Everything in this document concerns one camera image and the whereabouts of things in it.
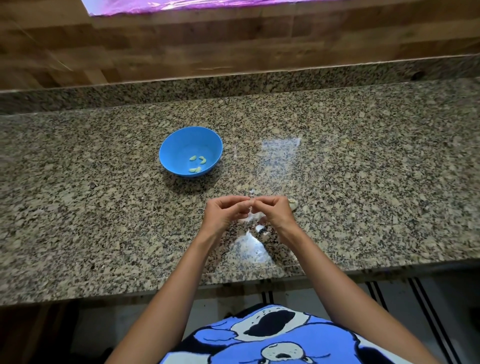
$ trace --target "granite countertop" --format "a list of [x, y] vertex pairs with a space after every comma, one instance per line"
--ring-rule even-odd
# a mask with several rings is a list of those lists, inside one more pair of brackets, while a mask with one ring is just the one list
[[[479, 258], [479, 94], [459, 79], [0, 117], [0, 304], [158, 289], [225, 194], [297, 199], [344, 270]], [[158, 162], [188, 125], [224, 141], [194, 180]], [[245, 232], [202, 284], [302, 274], [273, 235]]]

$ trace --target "person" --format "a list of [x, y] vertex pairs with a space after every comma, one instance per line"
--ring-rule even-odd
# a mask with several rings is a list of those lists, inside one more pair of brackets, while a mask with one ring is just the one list
[[[263, 212], [297, 257], [332, 321], [257, 305], [182, 341], [208, 255], [231, 221]], [[438, 364], [402, 324], [343, 273], [296, 224], [285, 196], [209, 200], [200, 230], [107, 364]]]

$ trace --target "wooden wall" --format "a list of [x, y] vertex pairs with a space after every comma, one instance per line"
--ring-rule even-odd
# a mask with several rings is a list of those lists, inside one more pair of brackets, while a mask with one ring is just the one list
[[323, 0], [112, 17], [89, 17], [81, 0], [0, 0], [0, 89], [478, 52], [479, 0]]

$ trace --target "forearm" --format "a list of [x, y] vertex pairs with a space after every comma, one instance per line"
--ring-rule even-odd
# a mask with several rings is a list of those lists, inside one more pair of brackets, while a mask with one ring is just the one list
[[283, 232], [332, 321], [414, 364], [438, 364], [425, 346], [379, 306], [298, 227]]
[[213, 237], [197, 236], [108, 364], [158, 363], [183, 336]]

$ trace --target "blue bowl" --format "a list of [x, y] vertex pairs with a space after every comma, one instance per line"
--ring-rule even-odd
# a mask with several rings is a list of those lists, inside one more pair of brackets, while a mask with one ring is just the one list
[[[158, 157], [166, 170], [182, 177], [199, 177], [208, 173], [220, 160], [223, 152], [222, 139], [213, 130], [202, 126], [189, 126], [170, 134], [160, 146]], [[190, 168], [201, 167], [191, 173]]]

